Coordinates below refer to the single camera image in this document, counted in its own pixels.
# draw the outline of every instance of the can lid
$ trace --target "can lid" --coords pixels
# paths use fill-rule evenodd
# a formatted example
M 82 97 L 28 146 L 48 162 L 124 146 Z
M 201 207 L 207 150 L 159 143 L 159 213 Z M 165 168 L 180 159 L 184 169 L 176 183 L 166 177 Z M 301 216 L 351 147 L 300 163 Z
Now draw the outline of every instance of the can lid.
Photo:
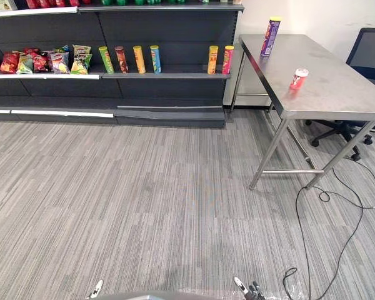
M 281 18 L 281 17 L 278 17 L 278 16 L 270 17 L 269 19 L 270 19 L 271 21 L 277 21 L 277 22 L 281 22 L 281 21 L 282 21 L 282 18 Z
M 295 75 L 299 76 L 299 77 L 307 77 L 308 76 L 308 70 L 306 70 L 306 69 L 297 69 L 296 72 L 295 72 Z

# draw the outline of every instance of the chair base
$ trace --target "chair base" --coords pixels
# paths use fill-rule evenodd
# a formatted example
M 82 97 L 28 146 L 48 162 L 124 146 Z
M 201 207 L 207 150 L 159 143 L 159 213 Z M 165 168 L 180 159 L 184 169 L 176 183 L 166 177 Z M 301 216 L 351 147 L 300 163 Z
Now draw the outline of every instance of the chair base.
M 333 134 L 341 134 L 344 139 L 349 142 L 351 140 L 351 135 L 356 135 L 359 131 L 357 129 L 354 129 L 353 127 L 348 126 L 345 122 L 333 122 L 333 121 L 325 121 L 325 120 L 306 120 L 306 125 L 311 125 L 312 122 L 317 122 L 319 124 L 323 124 L 327 127 L 332 128 L 331 130 L 323 133 L 320 136 L 317 136 L 311 141 L 311 145 L 314 147 L 319 146 L 319 140 L 327 138 L 328 136 L 332 136 Z M 371 145 L 373 143 L 372 136 L 369 134 L 365 135 L 364 144 Z M 361 159 L 360 152 L 358 150 L 357 146 L 354 146 L 352 148 L 354 151 L 354 154 L 351 156 L 353 161 L 358 161 Z

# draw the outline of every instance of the office chair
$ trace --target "office chair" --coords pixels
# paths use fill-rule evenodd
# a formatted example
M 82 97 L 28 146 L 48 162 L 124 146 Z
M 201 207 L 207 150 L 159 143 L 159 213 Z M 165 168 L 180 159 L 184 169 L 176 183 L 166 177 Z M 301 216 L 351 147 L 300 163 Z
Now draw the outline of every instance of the office chair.
M 375 28 L 361 28 L 346 64 L 375 84 Z M 351 140 L 352 134 L 355 135 L 359 132 L 355 127 L 361 128 L 366 123 L 364 121 L 313 121 L 332 128 L 332 130 L 325 132 L 311 141 L 311 145 L 314 147 L 319 146 L 320 139 L 324 139 L 332 134 L 341 134 L 348 142 Z M 310 124 L 311 120 L 307 120 L 306 125 Z M 367 134 L 364 143 L 367 145 L 372 144 L 372 136 Z M 353 151 L 354 154 L 351 158 L 354 161 L 361 159 L 357 146 L 353 147 Z

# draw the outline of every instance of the dark gray shelving unit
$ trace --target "dark gray shelving unit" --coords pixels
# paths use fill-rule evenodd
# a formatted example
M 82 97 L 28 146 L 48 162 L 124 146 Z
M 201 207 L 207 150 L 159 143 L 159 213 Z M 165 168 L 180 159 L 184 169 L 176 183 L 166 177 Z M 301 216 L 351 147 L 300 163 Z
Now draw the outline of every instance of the dark gray shelving unit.
M 160 126 L 223 127 L 230 74 L 208 75 L 208 47 L 232 44 L 240 5 L 210 2 L 155 6 L 82 6 L 0 13 L 4 52 L 68 44 L 92 47 L 89 76 L 0 74 L 0 119 Z M 149 46 L 158 44 L 162 73 L 154 74 Z M 109 49 L 116 72 L 107 74 L 98 47 Z M 136 70 L 141 45 L 146 74 Z M 119 71 L 115 46 L 124 46 L 130 73 Z

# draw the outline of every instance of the green pringles can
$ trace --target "green pringles can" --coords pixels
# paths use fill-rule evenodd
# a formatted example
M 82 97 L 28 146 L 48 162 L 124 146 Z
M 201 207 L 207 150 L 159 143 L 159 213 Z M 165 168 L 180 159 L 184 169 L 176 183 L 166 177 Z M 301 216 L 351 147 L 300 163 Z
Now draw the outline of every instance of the green pringles can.
M 104 67 L 106 67 L 107 73 L 109 73 L 109 74 L 113 73 L 114 67 L 113 67 L 113 64 L 111 62 L 111 57 L 110 57 L 110 54 L 108 53 L 107 47 L 106 46 L 99 47 L 99 52 L 100 52 L 100 55 L 101 55 L 101 59 L 104 63 Z

